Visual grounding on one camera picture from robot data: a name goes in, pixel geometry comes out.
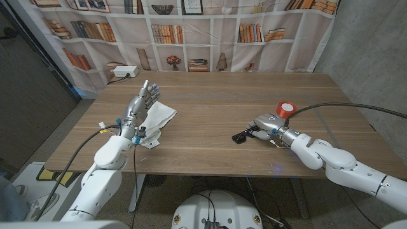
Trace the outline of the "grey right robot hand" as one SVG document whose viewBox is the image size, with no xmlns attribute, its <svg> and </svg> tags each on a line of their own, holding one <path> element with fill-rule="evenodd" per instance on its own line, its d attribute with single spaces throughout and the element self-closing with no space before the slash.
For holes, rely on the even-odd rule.
<svg viewBox="0 0 407 229">
<path fill-rule="evenodd" d="M 300 133 L 290 127 L 285 127 L 285 119 L 273 113 L 266 113 L 251 121 L 246 129 L 250 134 L 262 140 L 280 139 L 280 142 L 290 147 Z"/>
</svg>

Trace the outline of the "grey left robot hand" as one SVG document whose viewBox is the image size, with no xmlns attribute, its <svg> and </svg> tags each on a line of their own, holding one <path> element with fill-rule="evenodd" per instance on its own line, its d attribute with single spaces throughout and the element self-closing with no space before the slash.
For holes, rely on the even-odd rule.
<svg viewBox="0 0 407 229">
<path fill-rule="evenodd" d="M 146 80 L 139 94 L 132 98 L 125 109 L 120 136 L 131 140 L 146 120 L 149 109 L 159 98 L 160 90 L 157 84 L 149 85 L 149 81 Z"/>
</svg>

